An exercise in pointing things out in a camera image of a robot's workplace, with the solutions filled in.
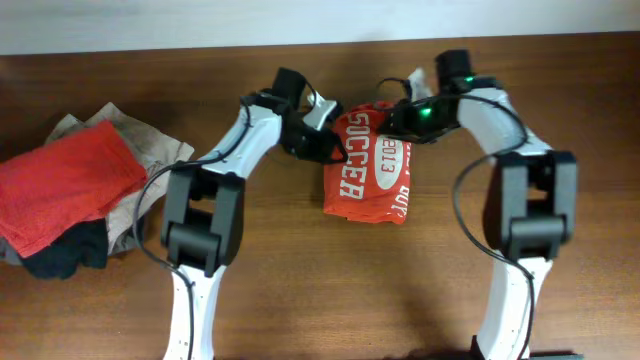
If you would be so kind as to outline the orange t-shirt with white print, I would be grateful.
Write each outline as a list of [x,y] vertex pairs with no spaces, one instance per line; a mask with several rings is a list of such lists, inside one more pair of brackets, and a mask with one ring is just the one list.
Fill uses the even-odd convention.
[[324,213],[371,224],[405,222],[412,144],[377,133],[385,120],[380,109],[388,105],[359,105],[336,120],[348,159],[324,167]]

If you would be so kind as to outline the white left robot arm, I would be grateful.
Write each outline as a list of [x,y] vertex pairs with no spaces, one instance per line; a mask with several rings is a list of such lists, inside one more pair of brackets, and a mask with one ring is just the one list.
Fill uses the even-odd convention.
[[247,179],[276,146],[300,160],[346,161],[329,128],[341,111],[301,73],[281,68],[270,87],[241,97],[236,121],[210,152],[170,170],[161,232],[173,279],[165,358],[213,358],[216,303],[241,245]]

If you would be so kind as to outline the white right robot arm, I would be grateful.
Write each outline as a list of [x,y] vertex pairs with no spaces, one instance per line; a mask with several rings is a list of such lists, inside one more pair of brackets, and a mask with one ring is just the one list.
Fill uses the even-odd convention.
[[[465,236],[493,260],[483,322],[467,351],[452,359],[531,359],[530,340],[538,298],[559,250],[573,236],[578,165],[528,128],[493,76],[475,73],[464,49],[435,59],[438,91],[422,69],[398,82],[405,97],[386,109],[382,134],[413,144],[433,144],[457,129],[468,131],[483,151],[456,177],[452,202]],[[463,182],[478,167],[492,167],[484,210],[484,237],[465,223]]]

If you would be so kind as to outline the folded black garment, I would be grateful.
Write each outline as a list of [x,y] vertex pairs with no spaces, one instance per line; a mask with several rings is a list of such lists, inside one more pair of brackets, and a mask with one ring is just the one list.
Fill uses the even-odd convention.
[[105,219],[78,223],[51,245],[26,258],[22,265],[39,279],[68,279],[79,267],[104,269],[109,240]]

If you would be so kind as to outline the folded red shirt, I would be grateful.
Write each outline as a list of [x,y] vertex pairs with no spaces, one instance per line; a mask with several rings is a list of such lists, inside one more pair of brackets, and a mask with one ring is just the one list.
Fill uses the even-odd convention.
[[1,164],[1,237],[29,257],[105,217],[146,180],[112,123],[65,136]]

